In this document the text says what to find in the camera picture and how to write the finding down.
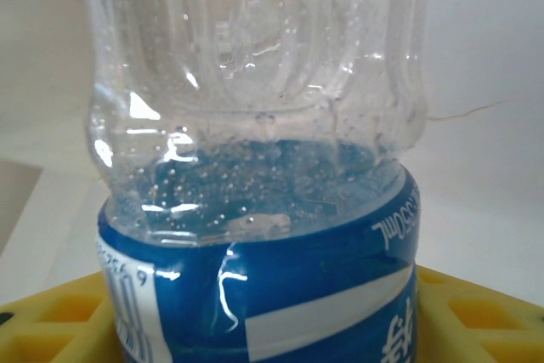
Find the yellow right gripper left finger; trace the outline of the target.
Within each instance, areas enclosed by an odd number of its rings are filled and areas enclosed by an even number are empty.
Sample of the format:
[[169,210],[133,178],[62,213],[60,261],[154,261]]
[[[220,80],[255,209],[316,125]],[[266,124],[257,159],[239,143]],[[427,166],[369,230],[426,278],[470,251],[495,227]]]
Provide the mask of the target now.
[[102,274],[0,305],[0,363],[124,363]]

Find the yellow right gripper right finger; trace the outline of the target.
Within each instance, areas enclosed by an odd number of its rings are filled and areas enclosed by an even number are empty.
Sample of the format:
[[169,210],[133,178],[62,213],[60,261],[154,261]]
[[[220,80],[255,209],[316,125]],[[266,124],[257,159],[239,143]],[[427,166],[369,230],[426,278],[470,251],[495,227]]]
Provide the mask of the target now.
[[544,363],[544,307],[417,268],[416,363]]

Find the clear bottle blue label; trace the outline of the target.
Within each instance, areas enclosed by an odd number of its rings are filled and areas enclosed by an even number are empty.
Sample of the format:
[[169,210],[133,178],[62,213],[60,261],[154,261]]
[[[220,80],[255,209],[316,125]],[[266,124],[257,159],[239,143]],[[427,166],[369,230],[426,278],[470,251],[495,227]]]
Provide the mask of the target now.
[[123,363],[415,363],[426,0],[84,0]]

